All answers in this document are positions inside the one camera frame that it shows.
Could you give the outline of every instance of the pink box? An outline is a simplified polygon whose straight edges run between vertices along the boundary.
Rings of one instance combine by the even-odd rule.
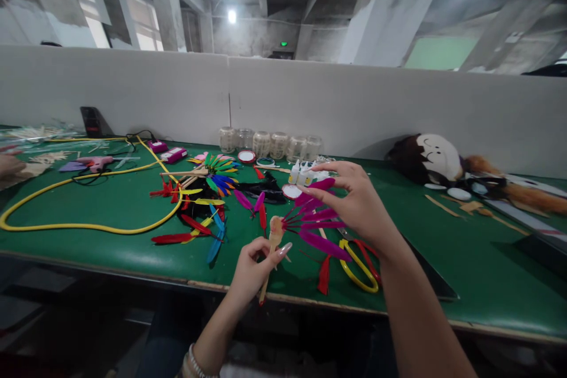
[[[161,154],[159,157],[166,164],[173,164],[186,156],[187,156],[187,150],[185,148],[173,148],[167,151],[166,153]]]

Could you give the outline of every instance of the bracelet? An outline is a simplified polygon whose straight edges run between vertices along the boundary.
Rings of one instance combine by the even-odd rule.
[[[191,366],[193,366],[193,370],[197,373],[198,378],[219,378],[218,375],[206,375],[205,372],[202,371],[193,354],[194,345],[195,343],[192,343],[192,345],[189,346],[189,361],[191,362]]]

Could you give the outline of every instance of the glass jar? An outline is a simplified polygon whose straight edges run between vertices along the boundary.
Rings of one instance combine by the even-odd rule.
[[[254,130],[252,129],[238,129],[236,147],[239,151],[251,151],[252,139],[254,137]]]
[[[219,130],[219,147],[223,154],[231,154],[236,149],[236,130],[222,127]]]
[[[272,142],[270,143],[270,157],[273,159],[282,159],[285,150],[288,147],[289,136],[286,133],[275,132],[272,134]]]
[[[304,136],[291,136],[286,156],[288,162],[295,163],[297,160],[299,160],[299,162],[303,161],[306,147],[307,140]]]
[[[305,148],[305,160],[313,162],[319,156],[323,142],[319,136],[307,136]]]
[[[256,158],[265,158],[270,153],[270,133],[256,132],[252,139],[252,150]]]

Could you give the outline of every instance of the magenta feather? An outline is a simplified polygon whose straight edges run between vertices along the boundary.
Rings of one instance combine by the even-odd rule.
[[[248,200],[248,198],[246,198],[246,196],[234,189],[234,196],[236,197],[236,199],[238,199],[238,202],[246,209],[246,210],[250,210],[252,211],[252,204],[250,204],[250,201]]]
[[[335,179],[330,177],[330,178],[326,178],[325,180],[321,180],[321,181],[318,181],[318,182],[311,183],[309,185],[309,189],[328,190],[328,189],[332,188],[334,184],[335,184]],[[311,195],[308,195],[308,194],[302,192],[301,195],[299,195],[295,199],[295,206],[299,207],[299,206],[305,204],[310,199],[313,199],[313,197]]]
[[[254,205],[254,211],[256,213],[258,211],[260,211],[260,208],[261,208],[262,204],[264,203],[265,197],[266,197],[266,194],[264,192],[260,193],[260,196],[258,197],[258,200],[256,201],[256,205]]]
[[[342,227],[347,227],[342,221],[318,221],[312,223],[303,223],[301,225],[302,230],[309,229],[340,229]]]
[[[323,220],[331,220],[338,217],[338,214],[332,208],[328,208],[323,211],[319,211],[318,213],[311,213],[306,214],[303,216],[303,221],[323,221]]]
[[[301,239],[303,239],[309,245],[317,248],[319,251],[323,251],[324,253],[332,255],[333,257],[344,260],[346,262],[351,262],[353,260],[352,257],[338,245],[335,245],[333,242],[324,239],[323,237],[316,235],[315,233],[301,230],[299,232],[299,236],[301,236]]]

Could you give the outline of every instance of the hand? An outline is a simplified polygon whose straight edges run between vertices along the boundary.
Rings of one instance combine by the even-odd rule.
[[[3,148],[0,148],[0,152],[7,151],[14,147],[15,145],[5,146]],[[25,168],[25,163],[14,156],[20,153],[21,151],[12,152],[6,155],[0,155],[0,178],[16,174],[17,172],[22,171]]]
[[[272,269],[284,259],[291,246],[289,242],[282,249],[276,249],[270,254],[270,243],[262,236],[244,245],[226,298],[230,299],[236,308],[247,306]],[[266,256],[266,259],[257,263],[260,254]]]
[[[369,241],[381,254],[390,252],[403,241],[382,200],[376,193],[364,169],[347,161],[328,162],[313,167],[313,171],[335,171],[335,187],[348,191],[338,198],[320,189],[299,187],[303,192],[321,200],[341,217],[360,237]]]

